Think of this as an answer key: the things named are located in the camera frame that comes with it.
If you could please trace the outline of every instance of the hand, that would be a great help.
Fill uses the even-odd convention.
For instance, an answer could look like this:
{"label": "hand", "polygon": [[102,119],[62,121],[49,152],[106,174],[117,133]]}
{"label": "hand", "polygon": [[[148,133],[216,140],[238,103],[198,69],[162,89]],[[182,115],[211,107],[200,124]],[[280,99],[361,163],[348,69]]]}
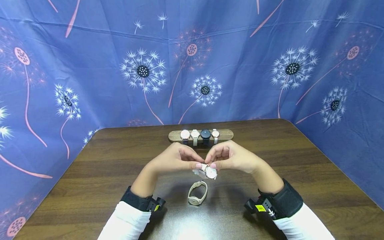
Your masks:
{"label": "hand", "polygon": [[164,152],[148,163],[148,167],[162,174],[179,170],[201,169],[202,159],[191,147],[172,143]]}
{"label": "hand", "polygon": [[229,140],[213,146],[205,158],[205,163],[218,170],[237,169],[254,174],[264,160]]}

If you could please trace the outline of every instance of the black watch face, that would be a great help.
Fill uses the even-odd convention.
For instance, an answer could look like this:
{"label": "black watch face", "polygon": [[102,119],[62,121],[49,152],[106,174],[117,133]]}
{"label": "black watch face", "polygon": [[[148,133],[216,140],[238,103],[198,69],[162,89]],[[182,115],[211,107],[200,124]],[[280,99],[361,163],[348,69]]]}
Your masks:
{"label": "black watch face", "polygon": [[207,130],[207,129],[201,130],[200,136],[202,138],[210,138],[211,137],[211,132],[209,130]]}

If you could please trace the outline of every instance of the wooden table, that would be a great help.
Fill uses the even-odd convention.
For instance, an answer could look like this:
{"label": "wooden table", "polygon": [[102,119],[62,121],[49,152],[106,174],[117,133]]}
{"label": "wooden table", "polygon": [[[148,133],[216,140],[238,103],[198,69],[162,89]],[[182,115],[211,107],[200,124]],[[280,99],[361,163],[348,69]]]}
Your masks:
{"label": "wooden table", "polygon": [[[269,119],[182,127],[231,129],[234,141],[286,178],[336,239],[383,239],[384,212],[291,123]],[[168,133],[180,128],[97,132],[15,239],[97,239],[126,188],[169,145]],[[270,219],[245,211],[243,204],[258,196],[251,176],[220,171],[208,182],[206,200],[195,207],[187,194],[198,180],[189,171],[159,179],[154,197],[167,201],[166,210],[152,215],[141,239],[284,239]]]}

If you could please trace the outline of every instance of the blue curtain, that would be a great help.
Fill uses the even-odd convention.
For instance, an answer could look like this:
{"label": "blue curtain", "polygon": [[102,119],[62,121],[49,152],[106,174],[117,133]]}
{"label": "blue curtain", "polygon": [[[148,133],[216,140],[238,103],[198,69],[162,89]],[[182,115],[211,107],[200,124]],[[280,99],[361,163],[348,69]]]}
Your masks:
{"label": "blue curtain", "polygon": [[1,239],[100,128],[283,118],[384,207],[384,4],[3,0]]}

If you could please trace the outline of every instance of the forearm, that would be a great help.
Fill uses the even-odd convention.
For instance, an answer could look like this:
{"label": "forearm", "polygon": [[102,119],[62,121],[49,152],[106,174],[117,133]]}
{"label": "forearm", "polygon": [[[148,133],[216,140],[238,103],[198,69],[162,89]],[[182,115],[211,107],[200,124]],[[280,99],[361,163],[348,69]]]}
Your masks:
{"label": "forearm", "polygon": [[151,212],[139,210],[139,203],[153,195],[156,182],[157,174],[147,164],[123,195],[98,240],[138,239],[151,217]]}
{"label": "forearm", "polygon": [[143,198],[153,195],[157,179],[158,174],[151,167],[151,162],[149,162],[133,182],[131,186],[132,193]]}
{"label": "forearm", "polygon": [[276,214],[280,213],[280,218],[274,223],[288,240],[334,239],[321,220],[303,203],[300,194],[288,182],[285,184],[266,162],[263,161],[252,176],[259,191],[275,196],[269,199]]}
{"label": "forearm", "polygon": [[252,176],[262,192],[276,194],[284,187],[281,177],[265,161],[259,164]]}

